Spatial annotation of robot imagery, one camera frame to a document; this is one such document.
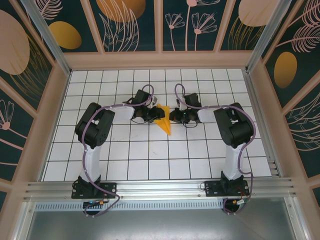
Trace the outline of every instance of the purple cable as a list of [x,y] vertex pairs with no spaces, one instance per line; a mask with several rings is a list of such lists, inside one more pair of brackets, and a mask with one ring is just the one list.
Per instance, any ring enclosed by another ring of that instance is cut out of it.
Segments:
[[99,217],[103,214],[105,214],[109,209],[111,209],[117,202],[119,202],[120,200],[120,196],[116,193],[113,193],[111,191],[107,191],[101,187],[99,187],[98,185],[96,185],[92,179],[90,178],[89,174],[87,173],[87,168],[86,168],[86,154],[87,154],[87,146],[85,144],[85,135],[86,135],[86,132],[88,130],[88,127],[90,125],[90,123],[92,122],[92,120],[96,117],[96,115],[101,112],[103,109],[112,109],[112,108],[117,108],[117,107],[139,107],[139,106],[142,106],[144,104],[146,104],[149,100],[152,100],[153,96],[154,96],[154,92],[155,92],[155,89],[152,85],[150,84],[147,84],[145,86],[143,86],[142,90],[147,87],[147,86],[150,86],[151,87],[151,90],[152,90],[152,93],[150,94],[149,98],[142,102],[142,103],[139,103],[139,104],[126,104],[126,103],[123,103],[123,104],[115,104],[115,105],[110,105],[110,106],[103,106],[101,108],[99,108],[93,115],[92,117],[90,118],[90,120],[88,121],[88,123],[85,125],[85,128],[83,130],[83,133],[82,133],[82,137],[81,137],[81,143],[83,144],[84,146],[84,151],[83,151],[83,157],[82,157],[82,167],[83,167],[83,170],[84,170],[84,174],[85,176],[88,178],[89,182],[97,189],[99,189],[100,191],[106,193],[106,194],[110,194],[110,195],[113,195],[113,196],[116,196],[118,199],[112,203],[106,210],[103,210],[103,211],[100,211],[98,212],[96,215],[89,215],[87,213],[87,209],[90,207],[90,205],[88,205],[85,209],[84,209],[84,213],[85,213],[85,216],[86,217],[91,217],[91,218],[94,218],[94,217]]
[[[255,139],[255,137],[256,137],[257,130],[256,130],[256,125],[255,125],[254,121],[252,120],[252,118],[249,116],[248,113],[246,113],[245,111],[243,111],[242,109],[240,109],[240,108],[238,108],[238,107],[236,107],[236,106],[231,106],[231,105],[216,105],[216,106],[215,106],[215,105],[213,105],[213,106],[202,106],[202,107],[198,107],[198,106],[188,105],[188,104],[186,104],[184,101],[182,101],[181,98],[178,96],[178,93],[177,93],[177,87],[178,87],[178,86],[181,86],[181,87],[182,87],[182,95],[183,95],[183,96],[184,96],[185,93],[186,93],[185,87],[184,87],[181,83],[177,83],[177,84],[175,85],[175,87],[174,87],[175,96],[176,96],[176,98],[178,99],[178,101],[179,101],[181,104],[185,105],[185,106],[188,107],[188,108],[198,109],[198,110],[201,110],[201,109],[215,109],[215,108],[231,108],[231,109],[235,109],[235,110],[241,112],[242,114],[244,114],[244,115],[250,120],[250,122],[251,122],[251,124],[252,124],[252,127],[253,127],[253,136],[252,136],[252,138],[250,139],[250,141],[247,142],[247,143],[241,148],[240,154],[239,154],[239,157],[238,157],[238,162],[237,162],[237,167],[238,167],[238,170],[239,170],[239,172],[240,172],[241,174],[243,174],[243,175],[250,174],[250,175],[251,175],[251,180],[250,180],[250,182],[251,182],[251,184],[250,184],[250,192],[249,192],[249,197],[248,197],[248,201],[249,201],[249,200],[251,199],[251,195],[252,195],[254,176],[253,176],[253,174],[252,174],[251,171],[250,171],[250,172],[243,172],[243,171],[241,170],[241,168],[240,168],[240,162],[241,162],[241,155],[242,155],[242,153],[243,153],[243,150],[244,150],[250,143],[252,143],[252,141],[253,141],[253,140]],[[228,200],[228,198],[224,199],[223,205],[222,205],[222,210],[223,210],[226,214],[228,214],[228,215],[229,215],[229,214],[236,215],[235,212],[231,212],[230,210],[228,210],[228,209],[225,208],[225,205],[226,205],[227,200]],[[237,211],[238,214],[245,209],[245,207],[247,206],[247,203],[246,203],[240,210]]]

